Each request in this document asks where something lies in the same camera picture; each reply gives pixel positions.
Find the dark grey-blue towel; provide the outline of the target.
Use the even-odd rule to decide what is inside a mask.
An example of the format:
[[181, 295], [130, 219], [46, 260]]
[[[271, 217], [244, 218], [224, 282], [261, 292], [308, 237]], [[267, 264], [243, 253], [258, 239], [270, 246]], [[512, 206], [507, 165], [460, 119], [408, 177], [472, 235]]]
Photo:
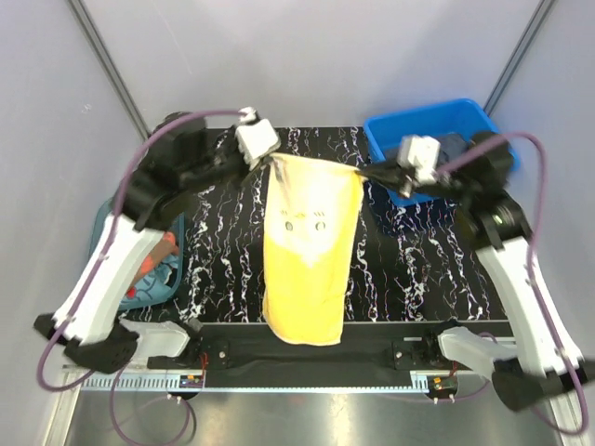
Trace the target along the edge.
[[[467, 147], [466, 140], [456, 133], [440, 135], [432, 138], [437, 139], [441, 143], [437, 165], [445, 164], [449, 161], [454, 160], [455, 158], [460, 156]], [[400, 145], [401, 142], [397, 146], [389, 148], [384, 153], [386, 161], [397, 163], [397, 153], [400, 148]]]

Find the yellow towel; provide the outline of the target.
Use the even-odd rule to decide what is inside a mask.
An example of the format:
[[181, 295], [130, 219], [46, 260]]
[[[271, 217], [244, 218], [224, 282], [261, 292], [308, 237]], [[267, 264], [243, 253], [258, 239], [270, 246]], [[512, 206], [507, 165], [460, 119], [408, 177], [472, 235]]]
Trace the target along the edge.
[[263, 234], [263, 316], [291, 345], [340, 342], [354, 238], [364, 198], [356, 168], [272, 158]]

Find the brown towel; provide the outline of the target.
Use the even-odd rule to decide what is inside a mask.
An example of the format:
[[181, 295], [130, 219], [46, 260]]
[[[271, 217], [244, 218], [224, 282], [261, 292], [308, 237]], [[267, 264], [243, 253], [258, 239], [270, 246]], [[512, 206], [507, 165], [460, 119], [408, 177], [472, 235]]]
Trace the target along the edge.
[[143, 277], [153, 271], [160, 263], [162, 263], [168, 256], [179, 255], [179, 245], [176, 236], [173, 232], [167, 231], [162, 239], [153, 247], [149, 254], [141, 263], [137, 273], [135, 274], [131, 286], [134, 286]]

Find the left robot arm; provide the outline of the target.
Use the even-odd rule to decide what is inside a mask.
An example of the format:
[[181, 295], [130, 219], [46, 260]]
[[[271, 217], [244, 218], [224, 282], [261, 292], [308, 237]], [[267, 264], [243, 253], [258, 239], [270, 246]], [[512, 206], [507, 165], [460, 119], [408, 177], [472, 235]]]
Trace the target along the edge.
[[120, 321], [118, 309], [143, 261], [195, 193], [242, 181], [280, 147], [271, 122], [253, 108], [231, 111], [234, 139], [206, 141], [210, 112], [175, 113], [137, 149], [105, 219], [99, 243], [73, 291], [33, 327], [50, 346], [94, 373], [113, 374], [136, 359], [192, 367], [200, 359], [198, 324]]

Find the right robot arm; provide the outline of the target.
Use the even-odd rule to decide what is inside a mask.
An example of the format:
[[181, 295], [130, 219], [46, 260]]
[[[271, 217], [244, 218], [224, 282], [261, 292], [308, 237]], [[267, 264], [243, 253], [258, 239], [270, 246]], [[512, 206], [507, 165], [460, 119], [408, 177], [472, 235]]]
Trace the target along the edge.
[[456, 202], [456, 223], [487, 272], [504, 307], [516, 347], [489, 341], [449, 320], [424, 333], [414, 356], [433, 368], [453, 362], [488, 379], [501, 402], [519, 412], [542, 400], [575, 392], [594, 380], [594, 362], [583, 356], [564, 328], [536, 258], [538, 221], [529, 222], [507, 193], [514, 164], [513, 138], [540, 141], [527, 133], [475, 134], [466, 151], [439, 164], [432, 137], [403, 139], [394, 158], [359, 174], [404, 198], [414, 192]]

